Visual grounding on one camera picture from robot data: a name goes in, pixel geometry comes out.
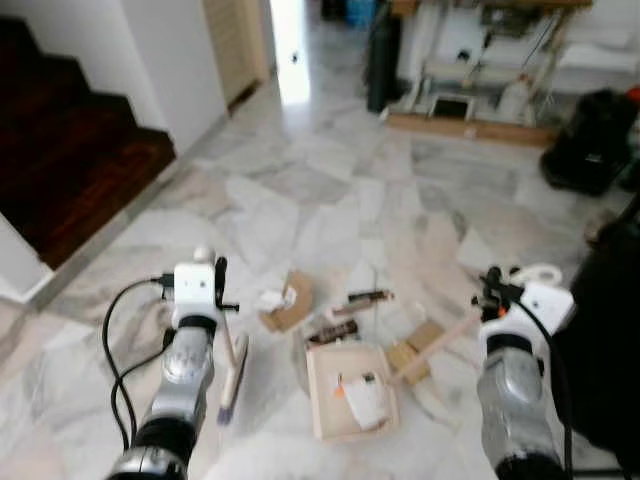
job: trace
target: stair step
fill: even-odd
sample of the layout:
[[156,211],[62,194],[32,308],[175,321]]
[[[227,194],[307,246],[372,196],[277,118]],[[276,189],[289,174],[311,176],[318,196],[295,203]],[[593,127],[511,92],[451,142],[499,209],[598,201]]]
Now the stair step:
[[29,27],[20,19],[0,17],[0,71],[3,75],[32,66],[40,57]]
[[43,57],[37,66],[0,86],[0,129],[23,129],[69,108],[89,92],[77,61]]
[[0,195],[61,172],[65,158],[90,156],[118,144],[135,126],[126,98],[89,95],[28,130],[0,131]]
[[74,157],[57,178],[40,178],[32,191],[16,192],[29,204],[17,228],[51,268],[59,267],[84,242],[126,207],[175,158],[162,132],[136,129],[109,151]]

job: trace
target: wooden door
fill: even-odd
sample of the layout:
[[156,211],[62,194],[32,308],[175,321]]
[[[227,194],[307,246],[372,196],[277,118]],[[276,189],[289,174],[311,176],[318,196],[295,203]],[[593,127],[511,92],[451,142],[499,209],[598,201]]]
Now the wooden door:
[[244,5],[238,0],[203,0],[227,105],[256,81]]

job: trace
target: wooden plank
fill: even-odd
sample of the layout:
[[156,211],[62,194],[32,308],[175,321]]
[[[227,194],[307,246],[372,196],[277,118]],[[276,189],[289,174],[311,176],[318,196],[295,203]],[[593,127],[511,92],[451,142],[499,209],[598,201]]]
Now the wooden plank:
[[483,122],[462,120],[429,118],[425,115],[392,113],[387,119],[387,124],[422,133],[435,133],[450,135],[473,140],[490,140],[494,142],[509,143],[515,145],[527,145],[533,147],[548,147],[553,144],[558,132],[546,128],[529,128],[507,123]]
[[582,8],[593,6],[593,0],[482,0],[484,5],[538,5],[545,8]]

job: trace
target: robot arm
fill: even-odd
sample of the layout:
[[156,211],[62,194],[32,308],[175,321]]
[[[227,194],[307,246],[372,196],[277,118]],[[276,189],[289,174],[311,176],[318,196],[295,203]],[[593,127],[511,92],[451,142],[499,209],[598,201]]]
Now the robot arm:
[[206,392],[214,377],[213,340],[218,326],[229,357],[229,375],[220,417],[230,418],[247,353],[240,337],[234,355],[223,305],[226,260],[209,258],[180,264],[174,271],[173,327],[176,334],[163,357],[162,381],[151,406],[107,480],[186,480],[191,453],[206,414]]
[[483,308],[479,337],[486,348],[478,382],[485,454],[500,480],[567,479],[545,415],[542,362],[534,356],[543,337],[514,300],[553,333],[573,307],[571,294],[535,283],[503,285],[495,270],[485,282],[475,302]]

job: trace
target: plastic bottle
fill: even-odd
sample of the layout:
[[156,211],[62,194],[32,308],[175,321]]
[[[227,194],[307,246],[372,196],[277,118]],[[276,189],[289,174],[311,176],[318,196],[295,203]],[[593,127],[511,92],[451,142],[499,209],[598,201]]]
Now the plastic bottle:
[[502,93],[498,105],[498,117],[504,122],[522,123],[523,116],[529,105],[530,80],[525,74],[518,80],[507,85]]

